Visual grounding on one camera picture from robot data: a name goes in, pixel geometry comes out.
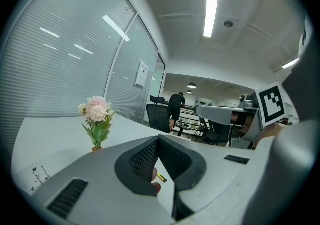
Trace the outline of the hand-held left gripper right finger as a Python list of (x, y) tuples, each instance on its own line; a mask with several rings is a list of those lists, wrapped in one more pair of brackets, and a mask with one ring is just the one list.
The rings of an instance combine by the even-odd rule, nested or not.
[(174, 182), (172, 217), (181, 221), (216, 200), (253, 156), (248, 149), (159, 135), (157, 155)]

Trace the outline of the person's left hand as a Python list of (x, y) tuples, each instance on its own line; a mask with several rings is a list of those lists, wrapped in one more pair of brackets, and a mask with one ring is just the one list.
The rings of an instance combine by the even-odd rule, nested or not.
[(153, 169), (151, 184), (156, 189), (156, 194), (161, 191), (161, 185), (158, 182), (154, 182), (154, 180), (158, 177), (158, 170), (156, 168)]

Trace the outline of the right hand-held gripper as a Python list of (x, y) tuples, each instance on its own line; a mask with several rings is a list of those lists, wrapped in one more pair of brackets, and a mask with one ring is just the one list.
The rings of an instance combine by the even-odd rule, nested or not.
[(283, 88), (275, 82), (243, 94), (237, 107), (198, 105), (195, 113), (212, 127), (209, 144), (254, 149), (281, 130), (278, 121), (286, 117), (287, 110)]

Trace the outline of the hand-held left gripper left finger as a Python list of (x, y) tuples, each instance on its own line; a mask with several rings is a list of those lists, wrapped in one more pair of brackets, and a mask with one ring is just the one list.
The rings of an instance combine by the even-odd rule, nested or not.
[(157, 137), (88, 153), (45, 182), (33, 195), (54, 225), (171, 225), (152, 185)]

